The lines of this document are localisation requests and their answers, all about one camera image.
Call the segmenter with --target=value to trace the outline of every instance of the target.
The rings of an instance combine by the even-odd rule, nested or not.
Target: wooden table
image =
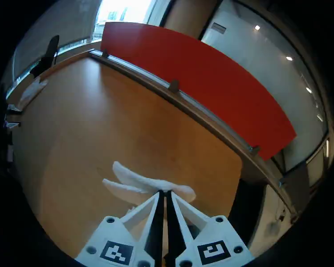
[[[50,238],[76,257],[106,215],[132,207],[102,179],[119,161],[150,178],[189,185],[192,203],[228,215],[241,159],[188,115],[91,58],[48,76],[14,129],[15,161],[28,202]]]

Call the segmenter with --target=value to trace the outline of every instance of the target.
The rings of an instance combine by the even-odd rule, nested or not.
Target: white tissue
[[[145,202],[159,190],[165,192],[171,190],[188,203],[196,198],[194,190],[189,186],[180,186],[164,180],[143,177],[119,162],[113,163],[113,172],[122,184],[107,179],[103,180],[103,184],[117,198],[135,205]]]

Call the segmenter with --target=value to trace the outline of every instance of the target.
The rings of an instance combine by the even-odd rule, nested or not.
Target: white wall
[[[284,149],[286,169],[289,170],[310,156],[326,132],[321,101],[305,66],[284,37],[257,14],[240,5],[236,8],[224,0],[211,25],[214,22],[220,24],[226,28],[225,33],[221,34],[209,25],[202,41],[249,71],[281,106],[297,134]],[[294,60],[286,60],[288,55]],[[301,79],[301,73],[308,84]],[[307,86],[313,95],[305,89]],[[317,118],[319,113],[323,123]]]
[[[277,219],[283,212],[283,209],[286,210],[286,213],[284,220],[281,222]],[[278,197],[277,193],[267,185],[259,222],[248,244],[251,254],[257,257],[272,247],[291,227],[290,220],[289,210]]]

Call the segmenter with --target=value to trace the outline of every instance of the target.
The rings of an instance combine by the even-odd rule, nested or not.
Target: glass wall
[[[252,10],[224,0],[202,42],[249,71],[287,115],[297,136],[283,149],[285,169],[307,159],[327,133],[327,122],[317,85],[287,39]]]
[[[147,23],[155,0],[102,0],[92,40],[101,39],[104,25],[111,21]]]

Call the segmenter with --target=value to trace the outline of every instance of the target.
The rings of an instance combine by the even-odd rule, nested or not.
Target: chair backrest
[[[45,55],[41,58],[38,65],[30,71],[30,73],[33,74],[35,78],[51,67],[54,54],[58,52],[58,42],[59,35],[52,37],[52,39],[49,41]]]

